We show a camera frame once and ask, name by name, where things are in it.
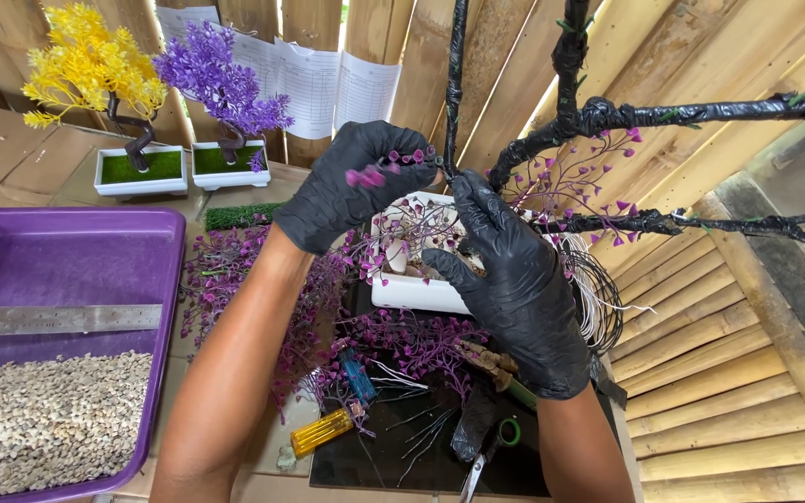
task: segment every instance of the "purple artificial bonsai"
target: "purple artificial bonsai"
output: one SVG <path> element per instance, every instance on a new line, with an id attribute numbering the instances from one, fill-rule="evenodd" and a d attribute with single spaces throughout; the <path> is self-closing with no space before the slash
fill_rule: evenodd
<path id="1" fill-rule="evenodd" d="M 237 151 L 248 136 L 293 124 L 287 115 L 290 97 L 285 94 L 258 99 L 260 88 L 253 68 L 232 63 L 234 33 L 207 21 L 189 21 L 185 43 L 173 37 L 166 51 L 154 58 L 157 74 L 188 99 L 200 102 L 219 121 L 225 137 L 218 141 L 227 164 L 238 161 Z M 262 151 L 250 160 L 251 169 L 262 170 Z"/>

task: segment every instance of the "small pebble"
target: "small pebble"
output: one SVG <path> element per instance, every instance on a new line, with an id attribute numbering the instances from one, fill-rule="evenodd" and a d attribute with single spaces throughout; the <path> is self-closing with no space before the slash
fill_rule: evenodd
<path id="1" fill-rule="evenodd" d="M 0 366 L 0 496 L 120 472 L 150 369 L 151 354 L 134 351 Z"/>

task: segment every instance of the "hand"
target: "hand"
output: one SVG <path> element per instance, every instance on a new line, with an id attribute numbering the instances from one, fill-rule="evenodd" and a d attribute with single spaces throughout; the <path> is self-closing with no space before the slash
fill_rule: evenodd
<path id="1" fill-rule="evenodd" d="M 400 166 L 399 175 L 385 170 L 383 185 L 366 188 L 350 186 L 347 170 L 361 171 L 391 150 L 411 155 L 427 148 L 428 141 L 418 131 L 384 121 L 348 122 L 312 164 L 312 173 L 294 197 L 273 212 L 274 221 L 298 248 L 324 255 L 337 236 L 386 210 L 404 195 L 431 185 L 437 176 L 433 164 Z"/>
<path id="2" fill-rule="evenodd" d="M 588 347 L 557 253 L 476 172 L 464 170 L 452 187 L 486 278 L 447 251 L 427 249 L 421 257 L 455 287 L 480 325 L 517 362 L 530 391 L 540 398 L 573 398 L 588 384 Z"/>

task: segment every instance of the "scissors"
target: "scissors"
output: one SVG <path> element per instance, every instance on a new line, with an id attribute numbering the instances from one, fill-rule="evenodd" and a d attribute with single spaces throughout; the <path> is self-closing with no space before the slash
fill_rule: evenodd
<path id="1" fill-rule="evenodd" d="M 511 433 L 505 433 L 505 426 L 510 426 Z M 477 454 L 474 459 L 474 464 L 471 465 L 471 472 L 464 480 L 464 487 L 462 488 L 462 496 L 459 497 L 459 503 L 471 503 L 471 498 L 474 497 L 474 490 L 477 488 L 477 482 L 480 480 L 480 474 L 483 473 L 483 468 L 490 460 L 498 448 L 514 447 L 520 442 L 520 425 L 512 418 L 505 418 L 499 421 L 496 425 L 495 431 L 492 432 L 493 440 L 490 442 L 486 452 Z"/>

